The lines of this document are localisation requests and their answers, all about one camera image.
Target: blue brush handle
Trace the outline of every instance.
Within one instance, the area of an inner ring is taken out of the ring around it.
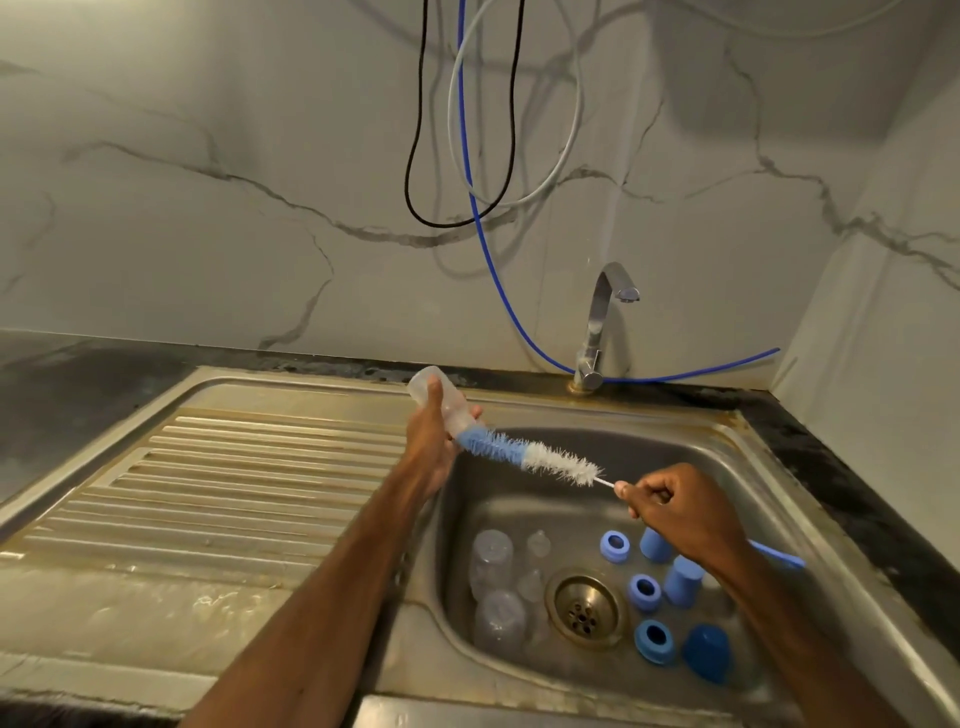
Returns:
[[[788,567],[792,569],[803,569],[806,567],[806,561],[804,561],[799,556],[791,556],[788,553],[783,553],[782,551],[777,551],[775,548],[770,548],[769,546],[764,546],[759,544],[756,541],[750,541],[750,545],[755,548],[760,553],[765,553],[767,556],[773,556],[775,559],[782,561]]]

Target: sink drain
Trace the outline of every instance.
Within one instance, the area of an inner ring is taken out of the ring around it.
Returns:
[[[546,608],[561,634],[583,647],[606,648],[623,636],[626,605],[599,574],[565,570],[550,579]]]

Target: faucet spout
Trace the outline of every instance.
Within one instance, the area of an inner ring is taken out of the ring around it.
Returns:
[[[603,384],[603,376],[597,371],[600,368],[600,338],[603,335],[604,324],[607,323],[607,312],[613,297],[623,303],[640,300],[640,292],[636,289],[630,274],[616,262],[607,263],[604,266],[593,288],[587,336],[577,353],[577,366],[571,385],[574,392],[581,394],[592,392]]]

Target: black countertop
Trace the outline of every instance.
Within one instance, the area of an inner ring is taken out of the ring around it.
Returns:
[[[0,331],[0,498],[48,473],[198,366],[403,382],[422,364]],[[458,386],[563,395],[568,377],[444,367]],[[605,384],[599,399],[738,410],[820,501],[926,628],[960,660],[960,573],[767,392],[684,384]],[[154,725],[89,710],[0,702],[4,725]]]

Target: marble wall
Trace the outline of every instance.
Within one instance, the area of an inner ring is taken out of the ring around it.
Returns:
[[[797,42],[661,0],[563,2],[583,129],[550,193],[487,225],[517,315],[570,362],[595,276],[616,259],[643,298],[612,311],[609,374],[785,346],[939,5]],[[516,15],[501,6],[467,67],[475,174],[494,192]],[[791,29],[875,6],[763,18],[762,2],[716,4]],[[456,2],[430,13],[411,191],[421,214],[449,220],[468,212],[445,139]],[[405,207],[419,38],[418,0],[0,0],[0,327],[538,368],[475,232],[437,234]],[[555,7],[529,3],[510,197],[563,143],[569,60]],[[765,387],[774,371],[712,380]]]
[[[774,393],[960,568],[958,129],[954,5]]]

